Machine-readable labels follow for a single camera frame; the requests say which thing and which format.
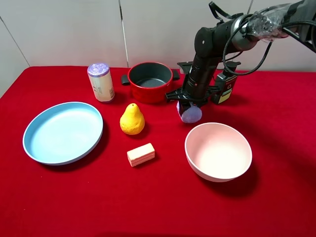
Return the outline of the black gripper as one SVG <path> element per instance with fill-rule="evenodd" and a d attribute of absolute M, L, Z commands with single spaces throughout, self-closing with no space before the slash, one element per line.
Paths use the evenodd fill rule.
<path fill-rule="evenodd" d="M 217 92 L 220 92 L 218 86 L 200 85 L 180 87 L 174 91 L 166 93 L 167 102 L 179 101 L 179 115 L 182 115 L 190 108 L 190 102 L 199 107 L 205 105 L 208 99 Z"/>

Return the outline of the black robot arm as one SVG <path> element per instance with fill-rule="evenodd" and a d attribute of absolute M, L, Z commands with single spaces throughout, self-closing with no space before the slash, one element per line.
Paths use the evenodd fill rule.
<path fill-rule="evenodd" d="M 264 63 L 275 39 L 292 37 L 311 51 L 316 50 L 316 2 L 301 0 L 270 6 L 253 14 L 229 15 L 214 2 L 209 3 L 218 23 L 213 28 L 202 27 L 195 36 L 195 57 L 192 62 L 178 65 L 185 74 L 182 87 L 166 94 L 167 101 L 177 101 L 180 115 L 193 106 L 202 107 L 208 98 L 220 92 L 220 87 L 211 86 L 210 81 L 219 63 L 231 76 L 236 63 L 228 54 L 237 56 L 251 50 L 258 41 L 268 41 L 266 51 L 251 74 Z"/>

